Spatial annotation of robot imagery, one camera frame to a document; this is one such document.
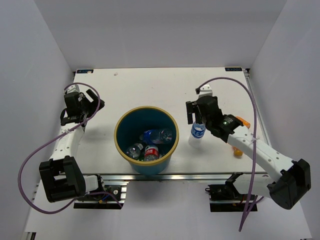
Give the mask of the green plastic bottle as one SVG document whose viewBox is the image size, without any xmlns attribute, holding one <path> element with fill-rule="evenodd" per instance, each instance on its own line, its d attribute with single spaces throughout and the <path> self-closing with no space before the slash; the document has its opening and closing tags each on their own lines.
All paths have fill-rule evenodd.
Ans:
<svg viewBox="0 0 320 240">
<path fill-rule="evenodd" d="M 137 161 L 144 162 L 145 161 L 145 157 L 142 155 L 137 159 Z"/>
</svg>

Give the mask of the blue label bottle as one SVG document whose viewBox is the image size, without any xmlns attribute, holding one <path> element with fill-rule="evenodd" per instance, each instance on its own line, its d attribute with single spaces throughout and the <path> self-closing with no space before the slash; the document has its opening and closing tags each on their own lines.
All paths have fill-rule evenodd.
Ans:
<svg viewBox="0 0 320 240">
<path fill-rule="evenodd" d="M 188 138 L 188 143 L 195 148 L 198 148 L 202 142 L 205 135 L 206 127 L 204 124 L 199 124 L 194 122 L 191 126 L 190 136 Z"/>
<path fill-rule="evenodd" d="M 150 129 L 144 131 L 139 139 L 146 144 L 169 144 L 173 140 L 173 132 L 169 128 Z"/>
</svg>

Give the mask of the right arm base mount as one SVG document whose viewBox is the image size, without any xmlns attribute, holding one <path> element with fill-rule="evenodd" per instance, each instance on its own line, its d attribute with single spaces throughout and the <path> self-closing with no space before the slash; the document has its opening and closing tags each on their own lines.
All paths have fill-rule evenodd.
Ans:
<svg viewBox="0 0 320 240">
<path fill-rule="evenodd" d="M 204 190 L 211 213 L 240 213 L 245 209 L 248 195 L 233 193 L 223 180 L 209 182 Z"/>
</svg>

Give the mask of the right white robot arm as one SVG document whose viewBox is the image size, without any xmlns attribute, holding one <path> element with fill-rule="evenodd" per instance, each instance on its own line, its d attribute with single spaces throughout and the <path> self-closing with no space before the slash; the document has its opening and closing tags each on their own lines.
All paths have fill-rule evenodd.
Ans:
<svg viewBox="0 0 320 240">
<path fill-rule="evenodd" d="M 216 96 L 186 102 L 186 112 L 189 124 L 204 124 L 213 136 L 242 151 L 266 172 L 258 176 L 233 173 L 221 189 L 222 197 L 236 200 L 252 193 L 290 210 L 310 190 L 310 164 L 304 159 L 295 161 L 254 138 L 240 119 L 222 113 Z"/>
</svg>

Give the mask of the small pepsi label bottle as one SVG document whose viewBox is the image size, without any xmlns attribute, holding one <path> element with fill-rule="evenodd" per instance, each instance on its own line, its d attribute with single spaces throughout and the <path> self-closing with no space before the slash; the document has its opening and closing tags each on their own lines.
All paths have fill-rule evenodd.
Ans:
<svg viewBox="0 0 320 240">
<path fill-rule="evenodd" d="M 137 160 L 140 157 L 143 149 L 144 145 L 142 143 L 136 142 L 126 149 L 125 154 L 131 159 Z"/>
</svg>

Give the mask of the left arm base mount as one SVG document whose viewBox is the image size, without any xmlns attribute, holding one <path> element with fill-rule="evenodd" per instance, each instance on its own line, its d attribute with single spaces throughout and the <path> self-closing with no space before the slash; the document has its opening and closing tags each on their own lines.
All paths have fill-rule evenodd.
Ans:
<svg viewBox="0 0 320 240">
<path fill-rule="evenodd" d="M 104 187 L 94 190 L 94 193 L 105 191 L 106 193 L 86 195 L 79 198 L 73 204 L 74 209 L 83 210 L 120 210 L 126 199 L 128 181 L 123 180 L 103 180 Z"/>
</svg>

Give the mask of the red label water bottle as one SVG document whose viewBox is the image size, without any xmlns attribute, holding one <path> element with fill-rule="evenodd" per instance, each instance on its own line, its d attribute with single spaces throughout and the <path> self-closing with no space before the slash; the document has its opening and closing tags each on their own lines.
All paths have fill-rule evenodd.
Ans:
<svg viewBox="0 0 320 240">
<path fill-rule="evenodd" d="M 145 147 L 144 161 L 150 162 L 159 159 L 159 149 L 156 145 L 150 144 Z"/>
</svg>

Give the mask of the orange plastic bottle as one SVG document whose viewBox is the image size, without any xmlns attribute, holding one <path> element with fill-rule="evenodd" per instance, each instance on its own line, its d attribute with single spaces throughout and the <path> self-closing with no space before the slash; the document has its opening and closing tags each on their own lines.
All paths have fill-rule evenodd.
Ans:
<svg viewBox="0 0 320 240">
<path fill-rule="evenodd" d="M 248 121 L 244 120 L 240 116 L 236 116 L 236 118 L 238 120 L 240 120 L 244 124 L 244 126 L 246 126 L 248 129 L 250 129 L 251 124 Z M 232 149 L 233 149 L 233 155 L 235 157 L 240 158 L 243 155 L 243 152 L 241 150 L 239 150 L 237 147 L 232 146 Z"/>
</svg>

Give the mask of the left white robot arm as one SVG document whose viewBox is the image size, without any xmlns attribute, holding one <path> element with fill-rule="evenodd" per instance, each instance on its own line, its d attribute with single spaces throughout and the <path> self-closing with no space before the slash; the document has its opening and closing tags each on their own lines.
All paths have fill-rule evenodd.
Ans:
<svg viewBox="0 0 320 240">
<path fill-rule="evenodd" d="M 89 193 L 99 200 L 105 196 L 106 187 L 99 174 L 84 176 L 76 162 L 76 155 L 86 124 L 96 109 L 104 107 L 104 101 L 98 103 L 98 96 L 90 89 L 86 93 L 79 90 L 78 85 L 67 88 L 64 94 L 66 108 L 60 115 L 60 137 L 54 145 L 54 150 L 48 161 L 41 162 L 39 173 L 44 191 L 49 202 L 83 197 Z"/>
</svg>

